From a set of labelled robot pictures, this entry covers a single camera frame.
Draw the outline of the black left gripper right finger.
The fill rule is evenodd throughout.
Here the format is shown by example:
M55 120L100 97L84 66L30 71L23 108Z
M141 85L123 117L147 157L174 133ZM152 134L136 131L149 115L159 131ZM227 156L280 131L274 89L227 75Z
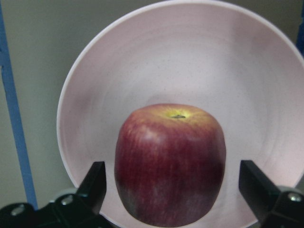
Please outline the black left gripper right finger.
M302 228L304 193L275 185L252 160L242 160L239 191L261 228Z

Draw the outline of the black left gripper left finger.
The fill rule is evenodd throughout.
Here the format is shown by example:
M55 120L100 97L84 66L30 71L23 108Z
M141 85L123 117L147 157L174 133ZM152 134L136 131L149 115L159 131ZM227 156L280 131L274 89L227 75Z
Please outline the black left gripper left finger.
M14 203L0 210L2 228L110 228L100 209L106 194L105 162L94 162L75 193L59 196L40 209Z

